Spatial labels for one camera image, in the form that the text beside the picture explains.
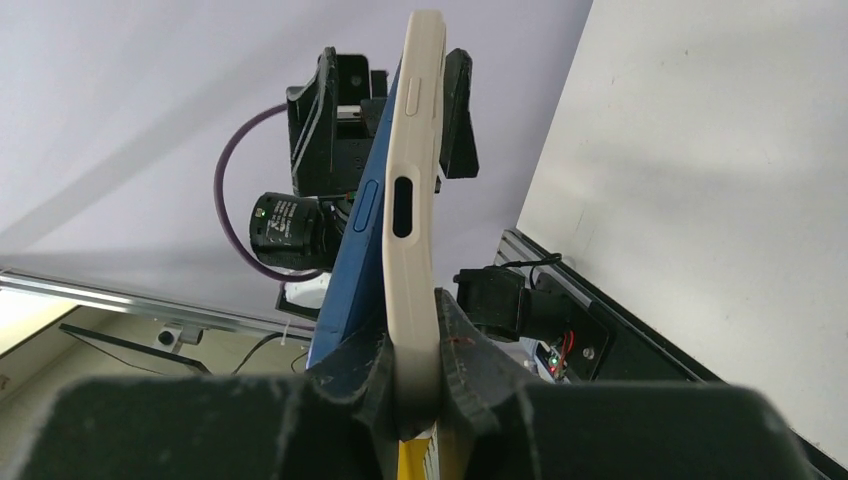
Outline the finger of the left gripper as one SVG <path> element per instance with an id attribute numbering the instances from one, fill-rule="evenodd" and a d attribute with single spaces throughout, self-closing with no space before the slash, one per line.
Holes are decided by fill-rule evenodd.
<path id="1" fill-rule="evenodd" d="M 292 186 L 299 196 L 332 192 L 329 177 L 339 96 L 337 51 L 326 47 L 312 78 L 286 88 Z"/>
<path id="2" fill-rule="evenodd" d="M 473 60 L 463 49 L 446 56 L 440 166 L 447 179 L 475 178 L 479 172 L 470 112 Z"/>

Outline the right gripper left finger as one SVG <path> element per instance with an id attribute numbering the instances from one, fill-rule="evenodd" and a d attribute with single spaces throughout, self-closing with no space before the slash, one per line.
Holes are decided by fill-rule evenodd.
<path id="1" fill-rule="evenodd" d="M 299 375 L 95 377 L 63 388 L 5 479 L 392 479 L 392 346 L 364 328 Z"/>

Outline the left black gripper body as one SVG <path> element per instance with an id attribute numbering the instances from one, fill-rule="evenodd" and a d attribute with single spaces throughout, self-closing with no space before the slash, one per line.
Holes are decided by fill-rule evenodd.
<path id="1" fill-rule="evenodd" d="M 388 72 L 373 70 L 362 54 L 339 54 L 339 96 L 328 195 L 344 197 L 359 186 L 388 96 Z"/>

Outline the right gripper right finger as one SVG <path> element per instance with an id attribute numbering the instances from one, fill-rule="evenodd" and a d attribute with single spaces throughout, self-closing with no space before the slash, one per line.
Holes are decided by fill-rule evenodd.
<path id="1" fill-rule="evenodd" d="M 552 384 L 479 333 L 437 290 L 444 479 L 811 479 L 758 392 L 694 382 Z"/>

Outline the blue smartphone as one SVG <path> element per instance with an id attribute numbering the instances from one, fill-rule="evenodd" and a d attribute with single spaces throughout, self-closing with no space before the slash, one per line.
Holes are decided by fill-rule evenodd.
<path id="1" fill-rule="evenodd" d="M 386 104 L 355 195 L 307 356 L 311 369 L 385 309 L 382 270 L 387 153 L 400 69 L 391 76 Z"/>

